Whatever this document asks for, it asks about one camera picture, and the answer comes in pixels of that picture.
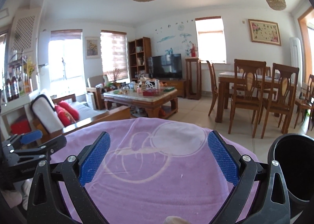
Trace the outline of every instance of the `blue clamp handle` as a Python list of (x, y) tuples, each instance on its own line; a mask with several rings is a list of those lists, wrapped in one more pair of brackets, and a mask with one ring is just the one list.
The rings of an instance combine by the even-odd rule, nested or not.
[(79, 161), (78, 180), (83, 187), (86, 183), (90, 183), (93, 180), (109, 148), (110, 136), (108, 133), (102, 132)]
[(29, 144), (41, 138), (42, 138), (42, 131), (35, 130), (33, 132), (22, 135), (20, 142), (23, 144)]
[(210, 132), (207, 137), (208, 147), (226, 180), (236, 186), (240, 180), (239, 168), (221, 140), (223, 139), (218, 133)]

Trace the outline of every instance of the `television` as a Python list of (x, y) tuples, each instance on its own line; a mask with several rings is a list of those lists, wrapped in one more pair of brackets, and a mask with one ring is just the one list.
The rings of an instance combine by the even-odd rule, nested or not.
[(181, 54), (150, 57), (148, 64), (153, 78), (182, 79)]

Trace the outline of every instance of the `sunflower painting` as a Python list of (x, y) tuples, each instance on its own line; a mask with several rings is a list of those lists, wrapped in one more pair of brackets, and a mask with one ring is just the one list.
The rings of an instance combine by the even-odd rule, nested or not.
[(281, 46), (277, 23), (249, 19), (251, 41)]
[(86, 37), (86, 58), (100, 58), (99, 38)]

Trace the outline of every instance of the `lattice panel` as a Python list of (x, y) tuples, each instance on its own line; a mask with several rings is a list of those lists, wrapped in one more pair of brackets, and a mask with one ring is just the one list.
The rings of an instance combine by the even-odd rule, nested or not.
[(14, 43), (12, 49), (29, 49), (32, 46), (32, 33), (35, 16), (20, 18), (16, 24)]

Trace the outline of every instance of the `marble tabletop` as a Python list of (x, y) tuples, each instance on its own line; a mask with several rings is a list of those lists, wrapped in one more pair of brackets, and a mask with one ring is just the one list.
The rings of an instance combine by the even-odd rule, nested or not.
[(173, 94), (174, 92), (177, 92), (177, 90), (174, 89), (170, 92), (162, 92), (160, 95), (157, 95), (157, 96), (143, 96), (143, 94), (138, 94), (137, 92), (131, 92), (131, 91), (128, 91), (126, 94), (114, 94), (114, 91), (110, 91), (107, 93), (103, 93), (103, 96), (131, 99), (131, 100), (144, 101), (144, 102), (156, 102), (166, 96)]

